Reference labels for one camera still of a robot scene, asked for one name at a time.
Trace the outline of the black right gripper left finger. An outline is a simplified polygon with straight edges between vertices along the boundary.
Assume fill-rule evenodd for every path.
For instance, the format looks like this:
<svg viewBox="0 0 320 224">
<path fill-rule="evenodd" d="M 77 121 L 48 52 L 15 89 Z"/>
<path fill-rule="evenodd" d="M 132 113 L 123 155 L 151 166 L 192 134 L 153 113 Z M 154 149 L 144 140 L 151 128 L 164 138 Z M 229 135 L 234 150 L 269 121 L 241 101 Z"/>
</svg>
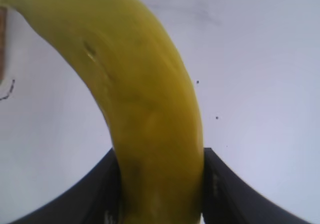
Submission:
<svg viewBox="0 0 320 224">
<path fill-rule="evenodd" d="M 121 181 L 115 152 L 63 194 L 11 223 L 119 223 Z"/>
</svg>

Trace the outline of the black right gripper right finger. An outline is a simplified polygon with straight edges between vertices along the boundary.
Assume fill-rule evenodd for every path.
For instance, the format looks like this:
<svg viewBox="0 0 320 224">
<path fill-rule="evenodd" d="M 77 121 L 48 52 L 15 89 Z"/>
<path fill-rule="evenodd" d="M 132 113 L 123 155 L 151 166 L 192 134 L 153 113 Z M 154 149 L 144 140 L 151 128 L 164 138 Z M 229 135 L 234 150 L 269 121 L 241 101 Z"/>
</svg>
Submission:
<svg viewBox="0 0 320 224">
<path fill-rule="evenodd" d="M 204 223 L 309 223 L 270 201 L 204 148 Z"/>
</svg>

